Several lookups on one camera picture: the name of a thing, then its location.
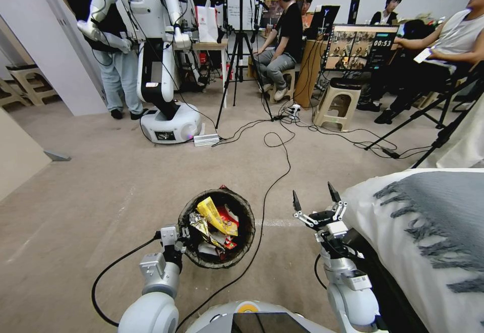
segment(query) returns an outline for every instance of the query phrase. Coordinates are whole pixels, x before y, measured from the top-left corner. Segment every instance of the yellow chip bag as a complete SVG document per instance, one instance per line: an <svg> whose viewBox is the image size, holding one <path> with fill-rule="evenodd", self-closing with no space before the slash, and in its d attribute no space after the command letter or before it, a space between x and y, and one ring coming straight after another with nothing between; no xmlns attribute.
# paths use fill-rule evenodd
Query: yellow chip bag
<svg viewBox="0 0 484 333"><path fill-rule="evenodd" d="M208 223L225 235L238 236L237 226L235 224L225 224L220 217L212 197L208 197L197 205L197 211L204 216Z"/></svg>

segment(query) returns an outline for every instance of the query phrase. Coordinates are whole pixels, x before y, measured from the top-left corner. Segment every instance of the black shoe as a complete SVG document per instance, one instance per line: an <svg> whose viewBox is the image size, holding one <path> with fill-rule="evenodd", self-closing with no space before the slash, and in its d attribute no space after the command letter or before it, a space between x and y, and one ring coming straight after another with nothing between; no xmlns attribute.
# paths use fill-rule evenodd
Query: black shoe
<svg viewBox="0 0 484 333"><path fill-rule="evenodd" d="M379 117L375 119L376 124L391 124L392 119L396 117L397 113L391 111L390 109L385 110L381 113Z"/></svg>
<svg viewBox="0 0 484 333"><path fill-rule="evenodd" d="M145 114L145 112L147 112L148 109L143 109L143 111L141 112L141 114L133 114L132 112L130 112L131 114L131 120L139 120L141 119L141 117Z"/></svg>
<svg viewBox="0 0 484 333"><path fill-rule="evenodd" d="M374 103L369 102L365 104L358 104L356 108L362 111L380 112L380 106L382 106L382 104L378 104L377 106Z"/></svg>
<svg viewBox="0 0 484 333"><path fill-rule="evenodd" d="M111 116L114 119L119 120L119 119L122 119L123 118L123 113L119 109L114 109L114 110L111 110Z"/></svg>

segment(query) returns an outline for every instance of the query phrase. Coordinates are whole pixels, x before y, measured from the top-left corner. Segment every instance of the sneaker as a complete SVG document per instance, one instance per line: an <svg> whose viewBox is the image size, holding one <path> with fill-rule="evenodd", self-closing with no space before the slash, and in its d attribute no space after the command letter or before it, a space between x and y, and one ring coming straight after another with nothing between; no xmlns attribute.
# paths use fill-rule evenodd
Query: sneaker
<svg viewBox="0 0 484 333"><path fill-rule="evenodd" d="M271 84L265 84L263 89L261 89L261 86L259 85L259 92L261 93L269 92L271 89L272 89Z"/></svg>
<svg viewBox="0 0 484 333"><path fill-rule="evenodd" d="M358 104L356 108L362 111L380 112L380 106L382 106L382 104L375 105L372 102L368 102L368 103Z"/></svg>
<svg viewBox="0 0 484 333"><path fill-rule="evenodd" d="M139 120L141 119L141 117L145 114L145 112L147 112L148 109L143 109L143 111L141 112L141 114L133 114L132 112L130 112L131 114L131 120Z"/></svg>
<svg viewBox="0 0 484 333"><path fill-rule="evenodd" d="M279 101L287 94L288 88L287 86L282 90L277 90L274 94L274 100Z"/></svg>
<svg viewBox="0 0 484 333"><path fill-rule="evenodd" d="M111 110L111 116L114 119L120 120L120 119L123 118L123 113L119 109L113 109L113 110Z"/></svg>
<svg viewBox="0 0 484 333"><path fill-rule="evenodd" d="M381 113L379 117L375 119L376 124L391 124L392 119L397 116L397 113L391 111L390 109L385 110Z"/></svg>

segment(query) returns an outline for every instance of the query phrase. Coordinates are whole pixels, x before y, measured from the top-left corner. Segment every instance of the jeans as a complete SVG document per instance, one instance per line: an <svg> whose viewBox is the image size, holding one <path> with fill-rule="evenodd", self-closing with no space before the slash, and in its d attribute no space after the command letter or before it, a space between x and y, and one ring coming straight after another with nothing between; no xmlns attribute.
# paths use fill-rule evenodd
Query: jeans
<svg viewBox="0 0 484 333"><path fill-rule="evenodd" d="M275 50L266 50L260 55L254 56L254 66L264 85L274 83L277 90L282 90L287 86L284 77L282 77L282 72L293 69L296 62L286 53L271 62L274 53Z"/></svg>
<svg viewBox="0 0 484 333"><path fill-rule="evenodd" d="M402 112L418 95L431 91L446 90L446 81L450 77L449 69L434 63L417 63L411 57L396 59L391 65L376 70L372 74L371 100L377 101L387 88L402 87L390 110Z"/></svg>
<svg viewBox="0 0 484 333"><path fill-rule="evenodd" d="M143 112L143 104L136 93L138 80L138 58L134 52L103 52L93 50L101 68L101 78L106 92L107 109L109 111L123 109L120 94L125 93L128 109L133 114Z"/></svg>

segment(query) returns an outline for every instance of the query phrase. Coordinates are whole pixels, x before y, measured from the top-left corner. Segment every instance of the gray blanket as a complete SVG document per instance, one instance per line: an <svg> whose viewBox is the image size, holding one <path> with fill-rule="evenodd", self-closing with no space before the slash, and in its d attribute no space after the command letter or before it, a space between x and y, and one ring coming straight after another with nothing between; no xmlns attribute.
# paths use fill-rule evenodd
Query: gray blanket
<svg viewBox="0 0 484 333"><path fill-rule="evenodd" d="M389 184L374 197L381 205L399 203L392 218L416 213L405 231L435 269L475 273L472 279L448 284L450 290L484 293L484 173L418 173ZM420 244L431 236L440 239Z"/></svg>

